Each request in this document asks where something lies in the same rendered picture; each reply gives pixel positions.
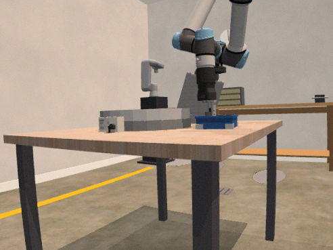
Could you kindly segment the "blue crate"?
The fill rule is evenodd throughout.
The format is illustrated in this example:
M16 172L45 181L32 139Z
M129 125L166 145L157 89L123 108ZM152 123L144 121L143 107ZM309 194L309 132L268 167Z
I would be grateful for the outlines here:
M234 129L238 126L238 114L198 116L196 129Z

